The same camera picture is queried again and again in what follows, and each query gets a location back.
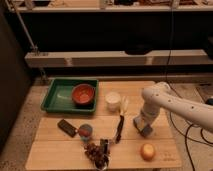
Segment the wall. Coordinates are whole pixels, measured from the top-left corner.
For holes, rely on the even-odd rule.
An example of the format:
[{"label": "wall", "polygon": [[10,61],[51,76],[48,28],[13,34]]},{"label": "wall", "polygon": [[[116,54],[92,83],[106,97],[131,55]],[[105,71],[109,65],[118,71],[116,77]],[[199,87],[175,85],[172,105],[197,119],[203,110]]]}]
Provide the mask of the wall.
[{"label": "wall", "polygon": [[0,151],[30,87],[24,52],[9,27],[0,2]]}]

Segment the black remote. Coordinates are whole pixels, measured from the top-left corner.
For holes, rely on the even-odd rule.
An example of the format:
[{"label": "black remote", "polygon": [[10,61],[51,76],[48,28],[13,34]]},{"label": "black remote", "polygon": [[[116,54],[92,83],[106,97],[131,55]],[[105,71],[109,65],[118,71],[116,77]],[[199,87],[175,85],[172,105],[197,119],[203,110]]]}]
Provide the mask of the black remote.
[{"label": "black remote", "polygon": [[72,126],[69,122],[65,121],[64,119],[62,119],[61,121],[58,122],[58,127],[62,131],[66,132],[68,135],[70,135],[71,137],[74,137],[75,134],[77,133],[77,128]]}]

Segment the wooden board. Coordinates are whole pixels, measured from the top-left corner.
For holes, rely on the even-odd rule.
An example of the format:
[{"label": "wooden board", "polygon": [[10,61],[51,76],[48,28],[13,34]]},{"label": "wooden board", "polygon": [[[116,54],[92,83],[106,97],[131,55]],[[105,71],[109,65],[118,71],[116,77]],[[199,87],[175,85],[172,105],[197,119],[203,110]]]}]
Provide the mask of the wooden board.
[{"label": "wooden board", "polygon": [[[139,155],[143,143],[152,143],[156,156],[151,162]],[[180,167],[174,140],[127,140],[111,147],[109,169]],[[26,168],[28,170],[87,170],[94,169],[79,141],[34,142]]]},{"label": "wooden board", "polygon": [[[26,163],[27,170],[87,170],[94,169],[84,154],[80,137],[69,137],[62,132],[57,123],[64,118],[74,126],[89,123],[93,126],[92,141],[99,144],[100,138],[111,139],[115,135],[119,122],[118,113],[106,109],[104,97],[109,91],[118,91],[130,100],[125,115],[122,139],[110,148],[110,169],[141,169],[180,167],[181,160],[172,137],[164,110],[153,124],[154,132],[143,138],[133,126],[133,118],[138,115],[144,101],[141,98],[143,87],[153,82],[115,81],[100,82],[97,109],[94,115],[46,114],[40,122],[35,141]],[[156,148],[156,157],[151,162],[144,161],[139,150],[143,143],[152,143]]]}]

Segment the grapes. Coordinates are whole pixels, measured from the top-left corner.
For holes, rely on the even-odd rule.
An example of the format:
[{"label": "grapes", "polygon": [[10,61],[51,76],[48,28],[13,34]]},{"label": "grapes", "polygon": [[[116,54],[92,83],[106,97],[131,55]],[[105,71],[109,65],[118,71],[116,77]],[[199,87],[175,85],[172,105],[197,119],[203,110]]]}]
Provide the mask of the grapes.
[{"label": "grapes", "polygon": [[106,155],[100,146],[94,143],[88,143],[84,149],[86,156],[95,163],[97,168],[102,168],[106,164]]}]

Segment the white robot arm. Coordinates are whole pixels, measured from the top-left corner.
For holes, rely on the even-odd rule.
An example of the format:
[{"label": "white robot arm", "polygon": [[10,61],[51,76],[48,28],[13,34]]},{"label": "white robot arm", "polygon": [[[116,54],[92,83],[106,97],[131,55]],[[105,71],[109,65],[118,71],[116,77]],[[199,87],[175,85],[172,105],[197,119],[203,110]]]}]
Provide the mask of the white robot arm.
[{"label": "white robot arm", "polygon": [[143,136],[151,133],[151,124],[157,118],[160,107],[213,133],[213,106],[174,97],[169,94],[170,91],[169,85],[165,82],[143,89],[142,97],[145,103],[141,114],[133,120]]}]

